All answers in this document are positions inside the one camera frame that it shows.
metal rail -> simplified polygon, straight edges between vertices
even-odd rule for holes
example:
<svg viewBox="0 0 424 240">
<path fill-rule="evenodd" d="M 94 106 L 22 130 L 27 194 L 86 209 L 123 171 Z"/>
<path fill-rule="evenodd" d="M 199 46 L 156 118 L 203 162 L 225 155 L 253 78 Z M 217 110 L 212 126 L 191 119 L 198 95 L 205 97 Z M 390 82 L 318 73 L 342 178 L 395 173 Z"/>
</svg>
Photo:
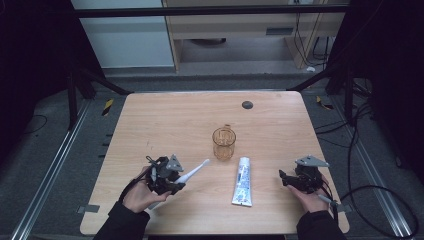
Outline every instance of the metal rail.
<svg viewBox="0 0 424 240">
<path fill-rule="evenodd" d="M 344 114 L 342 111 L 343 104 L 340 102 L 341 100 L 339 100 L 338 98 L 332 98 L 332 99 L 335 102 L 335 106 L 340 117 L 344 119 Z M 352 129 L 349 126 L 346 126 L 346 130 L 349 133 L 350 137 L 353 137 Z M 373 164 L 372 159 L 368 155 L 367 150 L 365 149 L 360 139 L 358 139 L 358 142 L 355 145 L 354 150 L 358 156 L 358 159 L 370 183 L 373 185 L 378 185 L 378 186 L 387 188 L 387 184 L 378 173 L 377 168 Z M 380 205 L 395 235 L 401 236 L 401 237 L 410 235 L 412 231 L 409 228 L 409 225 L 406 222 L 402 212 L 400 211 L 400 208 L 397 205 L 394 197 L 390 193 L 385 191 L 375 190 L 374 192 L 378 201 L 380 202 Z"/>
<path fill-rule="evenodd" d="M 59 175 L 60 169 L 62 168 L 63 163 L 65 162 L 66 156 L 69 153 L 69 150 L 74 143 L 74 140 L 81 128 L 81 125 L 87 115 L 88 108 L 90 106 L 89 100 L 84 100 L 79 112 L 79 118 L 76 122 L 74 128 L 69 130 L 59 147 L 59 150 L 54 157 L 52 164 L 50 165 L 46 175 L 44 176 L 43 181 L 40 184 L 34 198 L 32 199 L 29 207 L 27 208 L 24 216 L 21 221 L 15 228 L 12 233 L 12 240 L 25 240 L 28 238 L 32 227 L 34 226 L 35 221 L 41 209 L 46 202 L 46 199 L 50 193 L 51 188 L 53 187 L 57 176 Z"/>
</svg>

toothpaste tube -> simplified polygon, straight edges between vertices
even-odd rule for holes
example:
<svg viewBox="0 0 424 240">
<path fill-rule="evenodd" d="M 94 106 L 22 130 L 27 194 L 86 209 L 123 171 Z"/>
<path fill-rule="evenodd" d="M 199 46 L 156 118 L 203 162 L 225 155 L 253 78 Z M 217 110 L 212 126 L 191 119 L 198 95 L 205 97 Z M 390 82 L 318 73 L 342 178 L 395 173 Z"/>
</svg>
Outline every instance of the toothpaste tube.
<svg viewBox="0 0 424 240">
<path fill-rule="evenodd" d="M 232 204 L 252 206 L 250 197 L 250 159 L 248 157 L 240 158 Z"/>
</svg>

white tube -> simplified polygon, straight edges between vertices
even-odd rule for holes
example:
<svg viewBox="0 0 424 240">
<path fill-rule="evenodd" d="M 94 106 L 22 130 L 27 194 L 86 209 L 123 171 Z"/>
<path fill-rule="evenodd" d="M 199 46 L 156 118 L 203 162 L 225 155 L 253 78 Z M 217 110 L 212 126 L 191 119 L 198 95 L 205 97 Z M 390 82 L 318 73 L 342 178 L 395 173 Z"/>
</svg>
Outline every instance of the white tube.
<svg viewBox="0 0 424 240">
<path fill-rule="evenodd" d="M 250 159 L 248 157 L 240 158 L 237 182 L 231 203 L 241 206 L 252 206 L 250 195 Z"/>
<path fill-rule="evenodd" d="M 202 167 L 208 165 L 210 162 L 209 159 L 206 159 L 205 161 L 203 161 L 202 164 L 200 164 L 198 167 L 196 167 L 195 169 L 191 170 L 189 173 L 182 175 L 181 177 L 179 177 L 174 183 L 178 184 L 178 183 L 186 183 L 194 174 L 196 174 Z M 152 210 L 153 208 L 155 208 L 159 203 L 161 202 L 155 202 L 150 204 L 149 209 Z"/>
</svg>

person's arm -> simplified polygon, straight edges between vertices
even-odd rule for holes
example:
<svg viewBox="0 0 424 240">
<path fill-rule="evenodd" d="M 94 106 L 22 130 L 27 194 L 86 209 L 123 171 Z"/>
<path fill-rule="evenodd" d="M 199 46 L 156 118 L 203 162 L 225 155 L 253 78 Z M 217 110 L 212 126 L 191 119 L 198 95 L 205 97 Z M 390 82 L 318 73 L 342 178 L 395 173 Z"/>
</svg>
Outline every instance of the person's arm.
<svg viewBox="0 0 424 240">
<path fill-rule="evenodd" d="M 305 213 L 297 224 L 297 236 L 299 240 L 346 239 L 328 210 Z"/>
<path fill-rule="evenodd" d="M 148 213 L 135 213 L 116 202 L 94 240 L 142 239 L 149 219 Z"/>
<path fill-rule="evenodd" d="M 293 186 L 287 186 L 294 196 L 299 199 L 305 214 L 297 224 L 297 235 L 299 240 L 326 239 L 343 240 L 346 239 L 333 217 L 328 212 L 329 204 L 318 197 L 318 194 L 325 194 L 321 189 L 316 193 L 306 194 L 297 190 Z"/>
<path fill-rule="evenodd" d="M 150 191 L 146 180 L 141 180 L 124 197 L 116 202 L 109 218 L 94 240 L 142 239 L 150 216 L 144 210 L 154 202 L 164 202 L 171 192 L 157 195 Z"/>
</svg>

sleeve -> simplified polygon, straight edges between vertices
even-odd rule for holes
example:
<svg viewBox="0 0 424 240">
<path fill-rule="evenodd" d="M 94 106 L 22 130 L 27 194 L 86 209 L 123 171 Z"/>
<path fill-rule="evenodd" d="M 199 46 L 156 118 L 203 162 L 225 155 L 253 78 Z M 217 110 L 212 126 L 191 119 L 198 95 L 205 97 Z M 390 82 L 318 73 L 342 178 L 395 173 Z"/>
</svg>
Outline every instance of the sleeve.
<svg viewBox="0 0 424 240">
<path fill-rule="evenodd" d="M 148 213 L 134 213 L 122 203 L 116 202 L 109 212 L 109 218 L 93 240 L 142 239 L 149 220 Z"/>
<path fill-rule="evenodd" d="M 328 211 L 319 211 L 314 213 L 307 212 L 303 215 L 297 224 L 297 235 L 299 240 L 346 239 Z"/>
</svg>

